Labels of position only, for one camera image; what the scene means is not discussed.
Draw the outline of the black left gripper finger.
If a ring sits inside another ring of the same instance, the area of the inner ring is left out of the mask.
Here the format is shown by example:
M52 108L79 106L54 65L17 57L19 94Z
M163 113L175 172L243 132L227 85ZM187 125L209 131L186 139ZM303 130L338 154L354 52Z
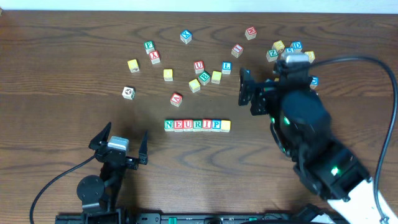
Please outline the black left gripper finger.
M142 165L147 165L148 163L148 155L147 155L147 140L148 140L148 131L144 133L144 137L142 139L140 148L139 148L139 163Z
M111 131L111 122L109 122L102 131L100 131L89 143L88 147L97 151L108 143L109 134Z

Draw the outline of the green N wooden block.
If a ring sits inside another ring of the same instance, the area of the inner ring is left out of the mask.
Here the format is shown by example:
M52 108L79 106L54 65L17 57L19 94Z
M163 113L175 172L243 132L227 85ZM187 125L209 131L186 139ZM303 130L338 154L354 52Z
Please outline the green N wooden block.
M164 121L164 130L166 132L174 132L174 120L166 119Z

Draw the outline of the yellow block mid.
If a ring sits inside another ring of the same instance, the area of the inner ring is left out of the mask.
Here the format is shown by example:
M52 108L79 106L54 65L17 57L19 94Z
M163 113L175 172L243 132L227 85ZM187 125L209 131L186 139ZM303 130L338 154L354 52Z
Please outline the yellow block mid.
M231 121L230 120L222 120L221 121L221 132L228 133L231 130Z

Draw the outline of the red E wooden block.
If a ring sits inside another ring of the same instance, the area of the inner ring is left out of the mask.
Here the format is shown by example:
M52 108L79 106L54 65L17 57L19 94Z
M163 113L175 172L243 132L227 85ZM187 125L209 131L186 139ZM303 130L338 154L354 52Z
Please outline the red E wooden block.
M174 120L174 131L183 132L183 120L180 119Z

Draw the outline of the blue P wooden block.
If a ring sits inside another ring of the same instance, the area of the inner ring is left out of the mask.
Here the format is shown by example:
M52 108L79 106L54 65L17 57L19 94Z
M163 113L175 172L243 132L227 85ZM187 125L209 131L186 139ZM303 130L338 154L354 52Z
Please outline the blue P wooden block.
M211 131L212 132L220 132L221 131L221 120L213 119L211 121Z

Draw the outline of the green R wooden block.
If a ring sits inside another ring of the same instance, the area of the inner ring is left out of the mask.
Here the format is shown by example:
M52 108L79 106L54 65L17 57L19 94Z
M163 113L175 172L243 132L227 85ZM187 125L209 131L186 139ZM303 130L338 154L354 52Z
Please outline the green R wooden block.
M203 120L195 119L193 120L193 132L202 132Z

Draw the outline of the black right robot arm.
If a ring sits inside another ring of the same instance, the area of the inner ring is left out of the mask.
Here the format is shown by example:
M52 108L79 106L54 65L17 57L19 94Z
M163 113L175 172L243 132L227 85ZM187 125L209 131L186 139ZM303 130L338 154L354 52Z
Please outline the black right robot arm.
M393 87L392 116L375 175L331 130L331 116L314 90L308 61L278 60L277 81L256 82L245 68L239 71L240 106L250 104L251 114L268 115L279 149L295 163L294 171L313 194L327 201L349 223L397 223L397 216L379 191L379 178L397 118L397 82L391 69L382 67Z

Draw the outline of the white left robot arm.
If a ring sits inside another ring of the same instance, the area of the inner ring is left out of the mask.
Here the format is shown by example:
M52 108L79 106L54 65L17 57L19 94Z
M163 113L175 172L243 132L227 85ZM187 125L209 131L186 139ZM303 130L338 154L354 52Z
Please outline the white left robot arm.
M94 158L103 164L100 175L84 177L78 184L76 194L82 204L83 223L130 223L132 218L125 208L117 208L119 191L128 169L136 170L148 163L147 133L142 139L137 158L129 157L129 140L109 137L108 123L89 143Z

